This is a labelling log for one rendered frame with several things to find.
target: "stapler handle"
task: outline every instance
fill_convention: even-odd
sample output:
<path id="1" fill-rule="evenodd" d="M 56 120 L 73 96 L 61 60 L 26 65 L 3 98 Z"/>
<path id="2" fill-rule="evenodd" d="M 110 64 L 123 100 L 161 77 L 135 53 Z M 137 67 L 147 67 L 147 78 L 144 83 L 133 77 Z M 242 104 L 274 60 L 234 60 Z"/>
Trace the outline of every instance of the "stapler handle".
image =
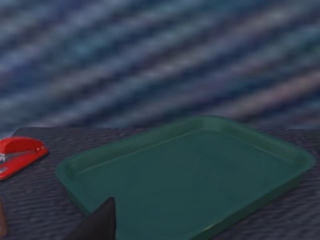
<path id="1" fill-rule="evenodd" d="M 1 154 L 36 151 L 43 147 L 41 141 L 25 136 L 12 136 L 0 140 Z"/>

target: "blue striped background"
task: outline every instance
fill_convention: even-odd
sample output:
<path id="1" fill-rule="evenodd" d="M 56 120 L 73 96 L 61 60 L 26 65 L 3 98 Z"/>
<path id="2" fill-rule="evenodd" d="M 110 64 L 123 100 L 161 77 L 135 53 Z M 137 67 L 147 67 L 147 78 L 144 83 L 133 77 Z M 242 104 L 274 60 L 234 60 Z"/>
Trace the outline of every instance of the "blue striped background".
<path id="1" fill-rule="evenodd" d="M 191 115 L 320 126 L 319 0 L 0 0 L 0 137 Z"/>

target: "gray table surface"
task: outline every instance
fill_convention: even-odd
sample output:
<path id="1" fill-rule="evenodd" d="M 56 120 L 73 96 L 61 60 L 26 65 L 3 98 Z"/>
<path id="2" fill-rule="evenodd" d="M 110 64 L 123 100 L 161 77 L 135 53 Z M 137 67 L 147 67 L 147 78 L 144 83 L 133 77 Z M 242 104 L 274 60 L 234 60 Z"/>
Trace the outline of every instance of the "gray table surface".
<path id="1" fill-rule="evenodd" d="M 78 152 L 146 131 L 23 127 L 15 136 L 42 140 L 50 154 L 0 182 L 9 234 L 4 240 L 63 240 L 85 216 L 55 177 L 59 161 Z M 317 164 L 294 190 L 216 236 L 215 240 L 320 239 L 320 130 L 265 130 L 316 156 Z"/>

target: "green tray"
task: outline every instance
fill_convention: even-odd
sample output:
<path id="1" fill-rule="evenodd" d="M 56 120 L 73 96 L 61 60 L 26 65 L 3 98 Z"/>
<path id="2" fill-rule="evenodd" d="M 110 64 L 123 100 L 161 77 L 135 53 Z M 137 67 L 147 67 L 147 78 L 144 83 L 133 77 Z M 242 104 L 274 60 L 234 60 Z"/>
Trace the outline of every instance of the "green tray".
<path id="1" fill-rule="evenodd" d="M 290 143 L 200 116 L 69 157 L 56 175 L 87 214 L 115 197 L 117 240 L 207 240 L 313 165 Z"/>

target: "dark tablecloth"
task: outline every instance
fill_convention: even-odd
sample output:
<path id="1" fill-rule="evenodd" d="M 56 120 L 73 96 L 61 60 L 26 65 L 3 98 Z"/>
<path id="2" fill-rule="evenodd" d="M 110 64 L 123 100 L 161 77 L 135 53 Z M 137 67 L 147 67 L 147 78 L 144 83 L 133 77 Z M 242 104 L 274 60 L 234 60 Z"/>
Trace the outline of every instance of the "dark tablecloth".
<path id="1" fill-rule="evenodd" d="M 42 140 L 50 154 L 0 182 L 9 234 L 4 240 L 63 240 L 85 216 L 73 205 L 55 177 L 59 161 L 93 147 L 146 129 L 23 127 L 15 136 Z M 265 130 L 320 157 L 320 130 Z M 320 166 L 310 170 L 299 187 L 273 201 L 215 240 L 320 239 Z"/>

